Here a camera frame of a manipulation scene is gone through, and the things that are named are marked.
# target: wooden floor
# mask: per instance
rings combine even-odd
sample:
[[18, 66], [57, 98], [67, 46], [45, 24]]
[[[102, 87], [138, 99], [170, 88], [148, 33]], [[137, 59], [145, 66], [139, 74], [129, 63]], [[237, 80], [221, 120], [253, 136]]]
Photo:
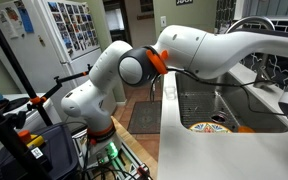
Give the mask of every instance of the wooden floor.
[[[130, 87], [124, 85], [127, 103], [118, 106], [113, 116], [125, 128], [128, 128], [135, 102], [150, 100], [150, 84], [143, 87]], [[162, 100], [160, 83], [156, 83], [155, 100]], [[146, 151], [158, 161], [160, 135], [159, 134], [132, 134], [132, 136], [146, 149]]]

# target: light switch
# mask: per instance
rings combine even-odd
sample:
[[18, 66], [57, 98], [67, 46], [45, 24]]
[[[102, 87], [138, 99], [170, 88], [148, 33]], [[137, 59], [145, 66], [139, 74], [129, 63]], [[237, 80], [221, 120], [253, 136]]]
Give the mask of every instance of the light switch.
[[166, 27], [166, 16], [161, 16], [161, 27]]

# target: plate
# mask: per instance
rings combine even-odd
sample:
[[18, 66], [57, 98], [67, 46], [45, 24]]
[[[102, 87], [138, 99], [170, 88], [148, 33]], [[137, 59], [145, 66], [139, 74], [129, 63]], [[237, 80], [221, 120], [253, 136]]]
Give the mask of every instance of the plate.
[[189, 129], [194, 132], [202, 133], [232, 133], [232, 131], [227, 129], [226, 127], [212, 122], [196, 123], [192, 125]]

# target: doorway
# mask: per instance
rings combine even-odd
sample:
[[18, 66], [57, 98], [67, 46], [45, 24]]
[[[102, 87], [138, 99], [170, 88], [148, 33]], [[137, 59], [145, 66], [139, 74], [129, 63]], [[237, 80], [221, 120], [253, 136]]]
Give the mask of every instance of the doorway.
[[124, 0], [103, 0], [112, 41], [125, 41], [132, 46]]

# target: refrigerator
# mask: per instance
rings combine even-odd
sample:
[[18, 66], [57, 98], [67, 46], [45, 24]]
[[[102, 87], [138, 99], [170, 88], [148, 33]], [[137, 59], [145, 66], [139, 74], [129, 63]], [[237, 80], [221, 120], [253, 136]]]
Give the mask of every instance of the refrigerator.
[[[64, 0], [15, 0], [0, 4], [0, 29], [37, 93], [45, 93], [60, 78], [87, 71], [101, 54], [94, 19], [86, 3]], [[0, 47], [0, 60], [22, 93], [23, 85]], [[66, 83], [51, 99], [63, 121], [68, 116], [61, 99], [88, 80]], [[100, 105], [112, 113], [111, 92]]]

